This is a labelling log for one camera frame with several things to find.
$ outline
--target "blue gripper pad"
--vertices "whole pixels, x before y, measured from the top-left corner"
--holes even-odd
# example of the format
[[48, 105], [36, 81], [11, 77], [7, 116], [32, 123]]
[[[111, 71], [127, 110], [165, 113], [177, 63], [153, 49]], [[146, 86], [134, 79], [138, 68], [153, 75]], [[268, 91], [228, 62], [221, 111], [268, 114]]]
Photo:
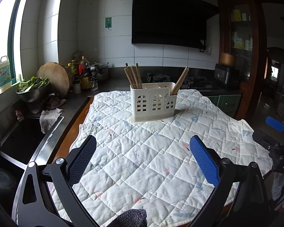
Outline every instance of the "blue gripper pad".
[[196, 159], [202, 173], [204, 174], [208, 183], [213, 184], [215, 187], [218, 186], [219, 178], [219, 169], [214, 161], [209, 156], [206, 151], [205, 144], [200, 140], [197, 135], [194, 135], [190, 139], [190, 150]]
[[266, 118], [266, 123], [280, 132], [284, 131], [284, 124], [270, 116]]
[[72, 187], [78, 183], [97, 148], [97, 141], [94, 136], [89, 135], [80, 147], [80, 152], [69, 167], [69, 185]]

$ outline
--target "white quilted mat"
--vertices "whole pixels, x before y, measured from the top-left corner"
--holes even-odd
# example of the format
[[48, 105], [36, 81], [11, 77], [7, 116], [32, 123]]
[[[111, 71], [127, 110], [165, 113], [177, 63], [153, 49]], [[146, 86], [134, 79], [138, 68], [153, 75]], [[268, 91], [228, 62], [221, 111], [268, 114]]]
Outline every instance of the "white quilted mat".
[[[197, 90], [179, 91], [174, 117], [148, 122], [132, 121], [130, 92], [100, 93], [70, 148], [79, 147], [90, 134], [96, 137], [95, 154], [73, 189], [101, 226], [142, 207], [148, 226], [189, 223], [214, 188], [189, 150], [190, 138], [198, 135], [235, 164], [255, 161], [264, 175], [272, 160], [252, 133], [244, 120], [230, 118]], [[226, 204], [236, 188], [234, 184]], [[70, 220], [54, 189], [52, 196], [59, 214]]]

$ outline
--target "wall switch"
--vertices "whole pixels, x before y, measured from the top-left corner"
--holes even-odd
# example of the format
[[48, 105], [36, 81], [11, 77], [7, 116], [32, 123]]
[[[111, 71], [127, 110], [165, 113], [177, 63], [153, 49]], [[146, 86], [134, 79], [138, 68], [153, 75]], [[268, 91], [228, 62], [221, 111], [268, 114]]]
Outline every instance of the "wall switch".
[[205, 54], [211, 54], [211, 47], [206, 46]]
[[111, 28], [111, 17], [105, 18], [105, 28]]

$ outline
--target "round wooden cutting board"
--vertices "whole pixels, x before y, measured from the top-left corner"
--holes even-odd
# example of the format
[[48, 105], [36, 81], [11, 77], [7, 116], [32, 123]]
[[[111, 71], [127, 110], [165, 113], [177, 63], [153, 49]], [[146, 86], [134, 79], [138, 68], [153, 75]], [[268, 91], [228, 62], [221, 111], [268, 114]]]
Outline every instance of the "round wooden cutting board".
[[64, 98], [70, 88], [70, 81], [65, 68], [55, 62], [47, 62], [37, 72], [37, 77], [49, 78], [51, 93], [56, 92]]

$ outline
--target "toaster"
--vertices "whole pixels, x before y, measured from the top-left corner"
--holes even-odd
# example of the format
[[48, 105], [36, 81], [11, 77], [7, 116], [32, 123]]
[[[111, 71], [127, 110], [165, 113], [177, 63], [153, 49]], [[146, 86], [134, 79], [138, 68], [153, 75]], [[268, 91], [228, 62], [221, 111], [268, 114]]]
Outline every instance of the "toaster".
[[214, 78], [217, 82], [228, 89], [239, 87], [240, 71], [233, 67], [216, 64]]

